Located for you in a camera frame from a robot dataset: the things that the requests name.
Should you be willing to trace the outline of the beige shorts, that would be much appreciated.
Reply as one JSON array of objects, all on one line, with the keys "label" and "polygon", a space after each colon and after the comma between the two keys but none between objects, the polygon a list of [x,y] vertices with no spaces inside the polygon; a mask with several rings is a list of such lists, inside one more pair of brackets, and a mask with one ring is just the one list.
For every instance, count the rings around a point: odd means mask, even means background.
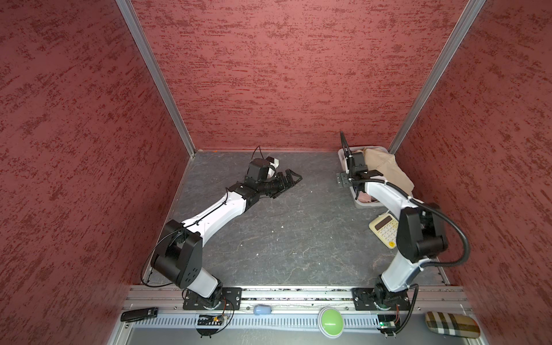
[{"label": "beige shorts", "polygon": [[378,149],[364,149],[365,164],[369,170],[377,170],[392,184],[413,195],[414,184],[396,162],[395,156]]}]

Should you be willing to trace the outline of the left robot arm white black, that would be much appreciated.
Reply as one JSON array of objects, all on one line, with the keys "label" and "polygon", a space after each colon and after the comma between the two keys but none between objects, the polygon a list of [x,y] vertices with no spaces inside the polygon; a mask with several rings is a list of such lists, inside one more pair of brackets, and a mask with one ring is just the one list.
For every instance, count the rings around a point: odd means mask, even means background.
[{"label": "left robot arm white black", "polygon": [[182,222],[168,221],[152,250],[150,267],[181,290],[218,302],[222,299],[223,284],[203,268],[204,245],[261,198],[277,198],[302,180],[302,175],[290,169],[264,180],[247,176],[227,188],[219,201],[195,217]]}]

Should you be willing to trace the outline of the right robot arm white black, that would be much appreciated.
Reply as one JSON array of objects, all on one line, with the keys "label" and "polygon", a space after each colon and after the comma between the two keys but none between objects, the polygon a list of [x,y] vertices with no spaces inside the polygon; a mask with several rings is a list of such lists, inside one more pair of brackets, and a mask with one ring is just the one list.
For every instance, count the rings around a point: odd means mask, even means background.
[{"label": "right robot arm white black", "polygon": [[374,287],[372,298],[379,304],[398,300],[426,267],[437,264],[434,257],[448,247],[444,218],[437,205],[416,200],[383,172],[369,168],[362,151],[342,149],[346,182],[356,199],[366,193],[383,204],[398,220],[395,243],[398,252]]}]

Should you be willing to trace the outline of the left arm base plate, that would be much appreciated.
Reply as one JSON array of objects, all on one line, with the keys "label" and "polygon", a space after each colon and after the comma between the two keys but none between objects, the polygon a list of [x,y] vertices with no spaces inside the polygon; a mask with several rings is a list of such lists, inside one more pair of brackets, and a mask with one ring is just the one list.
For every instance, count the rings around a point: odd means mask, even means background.
[{"label": "left arm base plate", "polygon": [[236,311],[240,308],[242,292],[240,287],[218,287],[211,296],[205,298],[187,290],[183,295],[183,310]]}]

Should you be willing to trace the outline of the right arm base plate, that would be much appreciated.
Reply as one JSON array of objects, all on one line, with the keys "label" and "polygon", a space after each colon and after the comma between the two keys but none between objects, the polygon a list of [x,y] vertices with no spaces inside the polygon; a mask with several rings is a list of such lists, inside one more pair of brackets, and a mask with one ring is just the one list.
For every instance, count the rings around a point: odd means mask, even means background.
[{"label": "right arm base plate", "polygon": [[351,289],[352,300],[356,311],[407,311],[411,302],[407,290],[390,292],[385,286],[354,287]]}]

